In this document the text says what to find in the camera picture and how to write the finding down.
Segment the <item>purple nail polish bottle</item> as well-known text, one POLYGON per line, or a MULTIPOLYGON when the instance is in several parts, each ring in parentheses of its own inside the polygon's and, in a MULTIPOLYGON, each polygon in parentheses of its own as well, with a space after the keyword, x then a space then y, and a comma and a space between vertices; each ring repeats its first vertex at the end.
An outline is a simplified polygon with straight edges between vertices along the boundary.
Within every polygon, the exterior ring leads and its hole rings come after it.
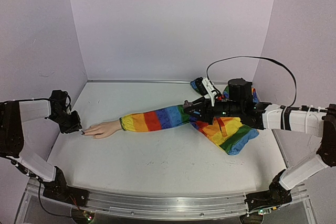
POLYGON ((189 102, 187 100, 184 101, 183 108, 189 108, 193 105, 193 102, 189 102))

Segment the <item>mannequin hand with forearm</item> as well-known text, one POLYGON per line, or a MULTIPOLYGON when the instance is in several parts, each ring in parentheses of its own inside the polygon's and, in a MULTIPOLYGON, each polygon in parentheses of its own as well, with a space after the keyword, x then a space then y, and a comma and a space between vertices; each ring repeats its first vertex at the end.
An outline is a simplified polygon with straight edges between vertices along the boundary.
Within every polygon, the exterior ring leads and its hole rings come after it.
POLYGON ((122 126, 119 121, 103 122, 97 125, 93 125, 88 129, 82 131, 82 135, 91 136, 94 139, 102 139, 112 136, 117 131, 122 130, 122 126))

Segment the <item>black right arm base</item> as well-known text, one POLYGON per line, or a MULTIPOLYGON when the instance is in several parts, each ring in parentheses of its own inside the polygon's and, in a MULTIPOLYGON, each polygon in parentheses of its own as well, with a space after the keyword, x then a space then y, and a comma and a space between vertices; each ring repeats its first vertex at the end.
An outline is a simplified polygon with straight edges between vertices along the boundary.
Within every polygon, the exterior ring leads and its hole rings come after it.
POLYGON ((292 202, 291 190, 284 189, 279 182, 280 176, 284 171, 282 170, 273 178, 268 190, 246 195, 245 203, 248 206, 249 212, 264 208, 279 207, 292 202))

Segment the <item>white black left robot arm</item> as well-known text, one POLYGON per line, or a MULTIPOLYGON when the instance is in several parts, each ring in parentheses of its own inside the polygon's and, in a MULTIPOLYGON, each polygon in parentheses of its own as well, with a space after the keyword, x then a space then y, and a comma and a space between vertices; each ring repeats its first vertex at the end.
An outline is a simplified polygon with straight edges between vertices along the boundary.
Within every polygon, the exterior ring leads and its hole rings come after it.
POLYGON ((70 95, 62 90, 53 90, 48 98, 1 102, 1 158, 24 175, 49 183, 55 181, 57 168, 36 154, 24 136, 23 124, 36 119, 53 121, 62 134, 80 132, 81 120, 72 110, 70 95))

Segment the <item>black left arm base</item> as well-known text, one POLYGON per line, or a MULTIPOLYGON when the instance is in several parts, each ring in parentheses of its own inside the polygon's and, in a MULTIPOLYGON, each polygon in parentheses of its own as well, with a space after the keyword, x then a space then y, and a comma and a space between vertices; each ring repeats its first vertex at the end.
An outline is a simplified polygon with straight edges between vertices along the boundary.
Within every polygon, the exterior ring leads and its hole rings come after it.
POLYGON ((43 196, 59 202, 77 205, 78 207, 85 207, 89 192, 85 189, 68 186, 63 171, 57 166, 55 168, 56 176, 53 181, 38 180, 44 186, 43 196))

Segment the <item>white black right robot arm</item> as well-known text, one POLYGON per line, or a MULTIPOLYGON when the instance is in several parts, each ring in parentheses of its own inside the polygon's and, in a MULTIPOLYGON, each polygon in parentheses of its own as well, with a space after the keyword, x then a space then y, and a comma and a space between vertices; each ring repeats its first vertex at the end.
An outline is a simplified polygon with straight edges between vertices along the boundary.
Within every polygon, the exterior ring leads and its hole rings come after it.
POLYGON ((317 172, 335 166, 335 104, 315 108, 254 102, 252 83, 243 78, 229 80, 227 99, 207 78, 196 79, 196 86, 202 96, 185 101, 183 109, 197 120, 212 124, 215 118, 240 118, 243 125, 258 130, 301 132, 321 138, 315 152, 280 175, 278 184, 283 189, 289 191, 317 172))

